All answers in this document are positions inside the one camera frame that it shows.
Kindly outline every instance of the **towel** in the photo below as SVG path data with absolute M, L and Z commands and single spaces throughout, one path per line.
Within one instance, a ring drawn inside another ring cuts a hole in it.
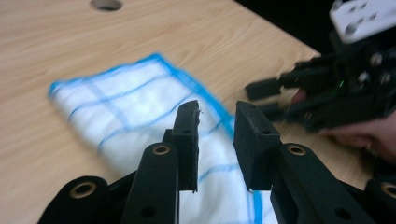
M 197 100 L 198 192 L 180 192 L 180 223 L 276 223 L 269 192 L 247 191 L 233 148 L 234 117 L 195 78 L 160 53 L 49 87 L 49 98 L 81 138 L 123 175 L 161 142 L 177 108 Z

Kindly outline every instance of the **human hand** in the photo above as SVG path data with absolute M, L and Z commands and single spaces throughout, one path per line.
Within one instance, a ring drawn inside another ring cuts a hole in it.
M 297 103 L 305 98 L 306 92 L 298 90 L 291 102 Z M 386 118 L 324 129 L 319 134 L 334 137 L 342 145 L 371 148 L 384 161 L 396 165 L 396 111 Z

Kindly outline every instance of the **folded cloth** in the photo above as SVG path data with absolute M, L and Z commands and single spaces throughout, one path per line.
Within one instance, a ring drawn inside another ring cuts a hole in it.
M 247 191 L 233 148 L 234 117 L 193 77 L 159 54 L 103 73 L 54 82 L 49 98 L 123 175 L 198 100 L 198 192 L 180 192 L 180 223 L 276 223 L 268 192 Z

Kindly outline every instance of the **wooden table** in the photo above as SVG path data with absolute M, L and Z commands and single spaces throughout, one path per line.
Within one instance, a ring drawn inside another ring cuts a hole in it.
M 58 190 L 82 175 L 120 178 L 87 147 L 47 98 L 56 79 L 95 74 L 161 52 L 229 109 L 249 82 L 317 55 L 229 0 L 0 2 L 0 223 L 34 223 Z M 362 188 L 371 165 L 299 125 L 277 124 L 284 142 L 314 149 L 334 175 Z

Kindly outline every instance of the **white towel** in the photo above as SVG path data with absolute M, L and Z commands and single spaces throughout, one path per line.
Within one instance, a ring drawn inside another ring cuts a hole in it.
M 103 73 L 54 82 L 49 98 L 113 168 L 137 169 L 143 150 L 173 127 L 179 105 L 198 100 L 198 192 L 180 192 L 180 223 L 276 223 L 269 192 L 246 190 L 233 148 L 234 117 L 159 54 Z

